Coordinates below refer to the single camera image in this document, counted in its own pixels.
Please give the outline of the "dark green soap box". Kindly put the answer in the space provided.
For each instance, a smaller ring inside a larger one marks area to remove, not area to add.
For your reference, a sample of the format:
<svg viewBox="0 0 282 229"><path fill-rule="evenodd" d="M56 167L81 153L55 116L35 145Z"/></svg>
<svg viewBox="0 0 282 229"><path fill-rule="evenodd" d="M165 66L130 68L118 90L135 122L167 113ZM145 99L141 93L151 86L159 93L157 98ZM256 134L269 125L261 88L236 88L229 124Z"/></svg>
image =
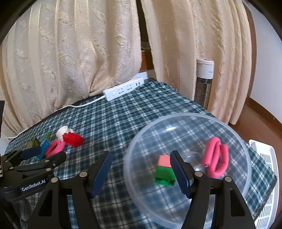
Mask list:
<svg viewBox="0 0 282 229"><path fill-rule="evenodd" d="M40 141L36 138L36 137L33 137L32 139L30 139L25 148L26 149L29 149L29 148L32 148L32 147L35 147L35 146L39 146L40 145Z"/></svg>

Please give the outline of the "white plastic cap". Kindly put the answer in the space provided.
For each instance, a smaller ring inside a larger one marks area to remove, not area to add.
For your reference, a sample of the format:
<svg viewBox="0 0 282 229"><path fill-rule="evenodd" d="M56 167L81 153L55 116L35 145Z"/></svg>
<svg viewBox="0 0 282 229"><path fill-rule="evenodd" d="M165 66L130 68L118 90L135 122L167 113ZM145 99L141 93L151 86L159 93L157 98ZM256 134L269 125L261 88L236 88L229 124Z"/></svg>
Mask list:
<svg viewBox="0 0 282 229"><path fill-rule="evenodd" d="M69 132L73 133L74 131L73 129L70 129L67 125L64 125L57 130L56 137L59 141L63 141L63 135Z"/></svg>

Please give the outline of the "red toy brick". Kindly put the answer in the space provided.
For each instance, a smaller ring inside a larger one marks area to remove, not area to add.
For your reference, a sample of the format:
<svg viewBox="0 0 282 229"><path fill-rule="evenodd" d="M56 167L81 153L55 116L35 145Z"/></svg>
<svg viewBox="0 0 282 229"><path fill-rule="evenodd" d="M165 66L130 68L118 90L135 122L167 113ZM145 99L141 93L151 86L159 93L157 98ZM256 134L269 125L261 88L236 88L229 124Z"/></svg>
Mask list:
<svg viewBox="0 0 282 229"><path fill-rule="evenodd" d="M71 132L63 134L63 141L72 147L77 147L83 144L82 136L76 133L71 133Z"/></svg>

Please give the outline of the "pink foam hair roller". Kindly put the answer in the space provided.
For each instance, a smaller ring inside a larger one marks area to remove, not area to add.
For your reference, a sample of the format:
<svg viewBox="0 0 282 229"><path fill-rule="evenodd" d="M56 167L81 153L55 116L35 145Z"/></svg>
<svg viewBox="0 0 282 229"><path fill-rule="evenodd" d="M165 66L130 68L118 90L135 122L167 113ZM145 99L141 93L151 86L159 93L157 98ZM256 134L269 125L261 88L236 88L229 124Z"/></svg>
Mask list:
<svg viewBox="0 0 282 229"><path fill-rule="evenodd" d="M228 146L222 144L218 137L210 138L201 162L201 166L207 168L207 175L211 178L221 177L226 172L228 163Z"/></svg>

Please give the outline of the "blue white medicine box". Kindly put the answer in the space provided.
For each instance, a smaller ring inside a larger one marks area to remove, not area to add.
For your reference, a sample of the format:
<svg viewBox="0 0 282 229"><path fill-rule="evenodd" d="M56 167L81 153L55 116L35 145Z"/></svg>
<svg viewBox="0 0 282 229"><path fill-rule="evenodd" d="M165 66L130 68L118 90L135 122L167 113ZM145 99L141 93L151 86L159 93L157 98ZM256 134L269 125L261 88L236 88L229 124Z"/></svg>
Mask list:
<svg viewBox="0 0 282 229"><path fill-rule="evenodd" d="M51 142L47 139L43 141L43 143L41 144L42 152L41 154L38 154L36 156L39 160L41 160L44 157L46 150L49 148L50 144Z"/></svg>

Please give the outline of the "white plastic basket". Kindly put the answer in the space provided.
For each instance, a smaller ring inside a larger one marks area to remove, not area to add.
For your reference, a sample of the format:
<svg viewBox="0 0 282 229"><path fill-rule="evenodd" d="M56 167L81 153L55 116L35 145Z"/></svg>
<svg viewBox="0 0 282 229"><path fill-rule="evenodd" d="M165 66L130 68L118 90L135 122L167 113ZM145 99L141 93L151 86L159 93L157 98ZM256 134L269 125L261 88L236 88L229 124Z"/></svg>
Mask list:
<svg viewBox="0 0 282 229"><path fill-rule="evenodd" d="M273 146L249 140L252 175L246 203L256 228L269 228L279 202L279 170Z"/></svg>

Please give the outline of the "clear plastic bowl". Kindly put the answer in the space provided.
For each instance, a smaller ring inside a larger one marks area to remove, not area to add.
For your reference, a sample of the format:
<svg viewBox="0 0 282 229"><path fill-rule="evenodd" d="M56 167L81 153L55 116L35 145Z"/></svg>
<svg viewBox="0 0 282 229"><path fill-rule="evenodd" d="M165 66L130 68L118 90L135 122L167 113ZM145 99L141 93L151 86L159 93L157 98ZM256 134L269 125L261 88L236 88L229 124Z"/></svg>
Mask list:
<svg viewBox="0 0 282 229"><path fill-rule="evenodd" d="M163 227L255 227L245 201L247 147L213 117L179 113L151 122L131 141L123 176L138 210Z"/></svg>

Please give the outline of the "pink green toy brick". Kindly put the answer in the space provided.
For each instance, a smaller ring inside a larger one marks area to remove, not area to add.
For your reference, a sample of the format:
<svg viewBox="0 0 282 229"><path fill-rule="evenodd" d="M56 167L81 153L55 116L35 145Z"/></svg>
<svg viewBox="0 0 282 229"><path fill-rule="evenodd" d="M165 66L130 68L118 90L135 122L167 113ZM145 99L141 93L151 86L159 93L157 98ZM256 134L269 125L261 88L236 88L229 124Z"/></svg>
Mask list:
<svg viewBox="0 0 282 229"><path fill-rule="evenodd" d="M173 187L176 178L170 164L170 157L166 154L160 155L158 164L154 173L155 183L164 186Z"/></svg>

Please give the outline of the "blue plaid bedsheet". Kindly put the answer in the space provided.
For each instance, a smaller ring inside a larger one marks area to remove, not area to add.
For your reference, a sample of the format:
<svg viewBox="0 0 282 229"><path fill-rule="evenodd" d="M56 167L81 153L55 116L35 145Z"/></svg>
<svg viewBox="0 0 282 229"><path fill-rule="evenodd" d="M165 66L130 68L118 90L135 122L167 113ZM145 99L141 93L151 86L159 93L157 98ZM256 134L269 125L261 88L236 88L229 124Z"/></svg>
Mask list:
<svg viewBox="0 0 282 229"><path fill-rule="evenodd" d="M137 133L149 123L160 117L178 113L197 113L215 118L210 112L199 104L191 101L177 93L171 86L161 82L147 82L134 91L119 97L111 102L105 99L99 100L82 108L67 108L65 111L57 111L50 117L37 123L26 130L19 137L12 140L7 148L6 154L13 150L22 150L27 142L36 137L43 141L47 132L51 133L52 139L56 137L55 132L67 125L74 129L75 133L81 135L84 144L78 147L66 146L66 162L55 169L54 174L62 179L73 177L77 172L87 169L94 163L105 150L113 155L113 164L109 172L109 178L103 185L102 192L93 200L94 210L102 228L166 228L142 214L132 202L127 192L123 178L123 158L132 139ZM245 159L240 156L238 147L240 143L232 137L232 133L215 123L194 124L189 121L184 127L187 130L180 131L181 134L191 137L191 140L183 140L180 134L168 134L164 140L153 140L149 143L152 149L163 150L162 143L167 146L176 145L205 148L201 137L217 136L224 144L235 147L235 155L230 156L230 167L235 166L239 173L231 176L239 187L247 173Z"/></svg>

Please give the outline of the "white power strip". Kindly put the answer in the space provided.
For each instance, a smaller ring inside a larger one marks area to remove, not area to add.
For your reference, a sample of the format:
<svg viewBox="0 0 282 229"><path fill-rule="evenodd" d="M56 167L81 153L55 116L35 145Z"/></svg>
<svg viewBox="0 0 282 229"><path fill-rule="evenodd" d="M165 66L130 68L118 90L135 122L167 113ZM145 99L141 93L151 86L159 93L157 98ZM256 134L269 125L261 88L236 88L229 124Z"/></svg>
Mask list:
<svg viewBox="0 0 282 229"><path fill-rule="evenodd" d="M103 95L105 96L105 99L109 102L112 101L118 97L121 97L129 92L132 92L137 87L144 84L143 78L135 78L131 79L125 83L122 83L120 85L116 85L114 87L111 87L109 89L105 89L103 91Z"/></svg>

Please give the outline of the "left cream curtain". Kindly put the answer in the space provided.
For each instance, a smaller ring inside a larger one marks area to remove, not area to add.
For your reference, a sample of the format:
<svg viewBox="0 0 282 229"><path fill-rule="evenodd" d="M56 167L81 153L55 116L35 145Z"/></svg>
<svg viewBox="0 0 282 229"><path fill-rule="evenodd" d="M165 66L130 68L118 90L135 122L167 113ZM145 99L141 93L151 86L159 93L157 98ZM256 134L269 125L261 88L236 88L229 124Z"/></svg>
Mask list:
<svg viewBox="0 0 282 229"><path fill-rule="evenodd" d="M141 63L135 1L36 1L1 44L3 135L130 80Z"/></svg>

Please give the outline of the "cream curtain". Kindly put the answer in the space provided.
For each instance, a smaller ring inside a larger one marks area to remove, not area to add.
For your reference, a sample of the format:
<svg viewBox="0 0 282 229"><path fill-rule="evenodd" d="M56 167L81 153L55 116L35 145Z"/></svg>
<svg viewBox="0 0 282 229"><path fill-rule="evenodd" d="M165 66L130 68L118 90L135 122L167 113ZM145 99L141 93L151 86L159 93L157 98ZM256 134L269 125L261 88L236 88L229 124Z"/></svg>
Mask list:
<svg viewBox="0 0 282 229"><path fill-rule="evenodd" d="M142 1L157 80L195 97L197 59L215 64L208 111L235 124L251 77L251 33L242 1Z"/></svg>
<svg viewBox="0 0 282 229"><path fill-rule="evenodd" d="M141 63L135 1L36 1L1 44L3 135L130 80Z"/></svg>

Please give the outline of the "white tower heater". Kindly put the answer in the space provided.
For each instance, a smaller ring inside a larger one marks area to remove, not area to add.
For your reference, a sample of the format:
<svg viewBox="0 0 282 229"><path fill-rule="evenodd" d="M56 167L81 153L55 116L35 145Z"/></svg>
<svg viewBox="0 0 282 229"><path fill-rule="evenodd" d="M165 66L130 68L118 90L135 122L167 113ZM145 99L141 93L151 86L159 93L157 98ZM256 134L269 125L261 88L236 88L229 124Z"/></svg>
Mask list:
<svg viewBox="0 0 282 229"><path fill-rule="evenodd" d="M197 80L195 85L195 102L207 109L214 76L214 61L197 59Z"/></svg>

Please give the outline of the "right cream curtain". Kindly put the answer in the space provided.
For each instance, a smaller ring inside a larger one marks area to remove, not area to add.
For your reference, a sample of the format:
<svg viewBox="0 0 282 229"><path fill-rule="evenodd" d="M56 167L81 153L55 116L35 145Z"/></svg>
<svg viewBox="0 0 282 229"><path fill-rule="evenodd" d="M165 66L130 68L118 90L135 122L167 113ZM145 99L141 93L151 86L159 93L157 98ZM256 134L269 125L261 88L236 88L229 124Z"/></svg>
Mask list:
<svg viewBox="0 0 282 229"><path fill-rule="evenodd" d="M142 1L157 80L195 97L197 59L215 64L208 111L235 124L251 77L251 33L242 1Z"/></svg>

